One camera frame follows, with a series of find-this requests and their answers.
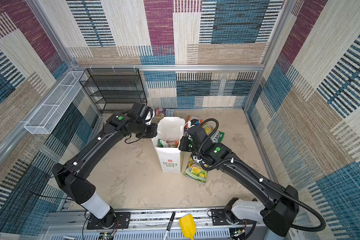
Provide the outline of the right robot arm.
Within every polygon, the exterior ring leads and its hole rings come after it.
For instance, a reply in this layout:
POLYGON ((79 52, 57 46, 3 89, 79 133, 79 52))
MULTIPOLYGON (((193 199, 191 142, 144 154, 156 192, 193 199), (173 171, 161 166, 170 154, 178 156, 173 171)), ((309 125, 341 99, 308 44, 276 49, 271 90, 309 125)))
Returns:
POLYGON ((228 174, 263 204, 263 208, 255 211, 251 218, 247 212, 240 213, 240 202, 236 200, 228 211, 230 217, 261 221, 280 237, 285 237, 291 228, 305 232, 320 232, 325 229, 325 219, 316 210, 299 201, 298 192, 294 187, 285 188, 267 179, 244 163, 230 148, 222 143, 213 143, 203 127, 191 127, 181 138, 179 149, 197 155, 199 160, 207 164, 207 171, 218 169, 228 174), (320 224, 316 227, 295 225, 294 221, 300 208, 314 215, 320 224))

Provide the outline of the pink orange Fox's candy bag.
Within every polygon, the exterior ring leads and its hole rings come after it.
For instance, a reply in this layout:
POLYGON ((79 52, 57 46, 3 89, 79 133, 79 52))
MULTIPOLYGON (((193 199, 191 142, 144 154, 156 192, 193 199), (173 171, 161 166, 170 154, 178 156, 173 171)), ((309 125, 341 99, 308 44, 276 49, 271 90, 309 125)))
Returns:
POLYGON ((168 142, 169 148, 178 148, 179 141, 168 142))

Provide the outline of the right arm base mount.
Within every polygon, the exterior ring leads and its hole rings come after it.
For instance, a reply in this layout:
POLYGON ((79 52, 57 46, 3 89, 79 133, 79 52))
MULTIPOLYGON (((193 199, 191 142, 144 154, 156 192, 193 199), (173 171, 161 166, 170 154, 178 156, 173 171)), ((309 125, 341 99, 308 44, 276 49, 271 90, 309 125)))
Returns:
POLYGON ((253 225, 254 221, 252 220, 237 220, 229 219, 229 214, 226 213, 226 211, 223 208, 212 208, 207 210, 208 217, 212 220, 213 226, 225 226, 225 225, 231 225, 231 226, 248 226, 253 225))

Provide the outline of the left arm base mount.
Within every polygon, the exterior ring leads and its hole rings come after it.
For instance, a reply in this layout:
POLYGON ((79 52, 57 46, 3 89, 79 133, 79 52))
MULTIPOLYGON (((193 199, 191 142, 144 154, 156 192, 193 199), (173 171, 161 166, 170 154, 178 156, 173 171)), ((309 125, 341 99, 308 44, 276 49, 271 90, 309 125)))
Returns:
POLYGON ((87 230, 127 229, 131 220, 131 212, 109 212, 104 218, 98 219, 90 215, 87 230))

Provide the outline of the green snack packet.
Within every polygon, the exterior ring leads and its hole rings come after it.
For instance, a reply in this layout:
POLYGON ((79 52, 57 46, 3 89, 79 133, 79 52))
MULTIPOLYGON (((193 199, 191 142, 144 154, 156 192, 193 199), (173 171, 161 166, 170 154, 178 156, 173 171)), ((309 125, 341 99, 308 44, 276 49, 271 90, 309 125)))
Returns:
POLYGON ((169 148, 169 144, 162 139, 158 139, 157 146, 158 148, 169 148))

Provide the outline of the white paper bag with illustration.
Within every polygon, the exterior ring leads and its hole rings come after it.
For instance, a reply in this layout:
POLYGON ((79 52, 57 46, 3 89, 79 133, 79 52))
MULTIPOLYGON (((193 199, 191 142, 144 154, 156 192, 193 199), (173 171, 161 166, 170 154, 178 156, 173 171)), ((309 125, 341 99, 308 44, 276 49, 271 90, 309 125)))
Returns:
POLYGON ((179 117, 164 117, 158 123, 157 135, 152 139, 163 173, 180 174, 183 153, 179 149, 186 121, 179 117))

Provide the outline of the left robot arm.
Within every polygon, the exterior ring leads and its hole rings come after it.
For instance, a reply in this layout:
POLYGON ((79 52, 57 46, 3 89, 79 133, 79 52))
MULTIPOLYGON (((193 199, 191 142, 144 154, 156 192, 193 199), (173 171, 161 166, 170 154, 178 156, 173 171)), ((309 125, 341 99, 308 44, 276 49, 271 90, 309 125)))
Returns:
POLYGON ((89 211, 103 229, 115 227, 117 217, 114 209, 98 195, 96 187, 87 178, 106 153, 124 138, 132 135, 138 139, 154 138, 157 124, 151 122, 153 117, 153 109, 143 103, 134 103, 125 114, 115 112, 100 133, 76 156, 52 168, 59 188, 89 211))

